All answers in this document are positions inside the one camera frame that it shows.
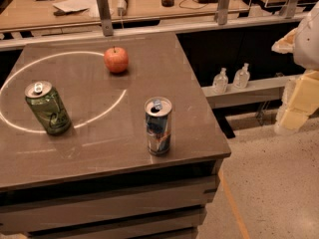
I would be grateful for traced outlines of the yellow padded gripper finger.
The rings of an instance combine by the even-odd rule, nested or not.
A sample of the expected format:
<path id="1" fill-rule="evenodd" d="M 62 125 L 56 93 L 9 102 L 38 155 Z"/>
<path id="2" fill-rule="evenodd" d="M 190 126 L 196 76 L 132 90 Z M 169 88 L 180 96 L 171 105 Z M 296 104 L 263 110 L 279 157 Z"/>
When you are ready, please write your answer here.
<path id="1" fill-rule="evenodd" d="M 274 130 L 278 134 L 297 132 L 319 109 L 319 72 L 307 70 L 298 79 L 291 77 L 283 92 Z"/>
<path id="2" fill-rule="evenodd" d="M 284 37 L 282 37 L 272 45 L 271 50 L 279 54 L 293 53 L 295 49 L 296 33 L 297 29 L 293 29 L 288 32 Z"/>

